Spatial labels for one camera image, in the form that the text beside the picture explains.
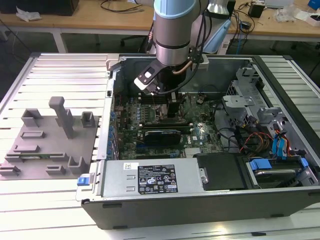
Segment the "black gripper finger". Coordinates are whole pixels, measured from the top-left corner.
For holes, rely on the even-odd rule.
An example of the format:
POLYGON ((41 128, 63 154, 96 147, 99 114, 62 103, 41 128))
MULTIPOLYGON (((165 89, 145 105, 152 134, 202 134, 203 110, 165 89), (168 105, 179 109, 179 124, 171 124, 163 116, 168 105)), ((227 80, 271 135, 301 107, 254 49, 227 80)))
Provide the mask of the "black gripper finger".
POLYGON ((167 117, 168 118, 175 118, 177 112, 180 108, 180 102, 176 99, 168 99, 167 102, 167 117))

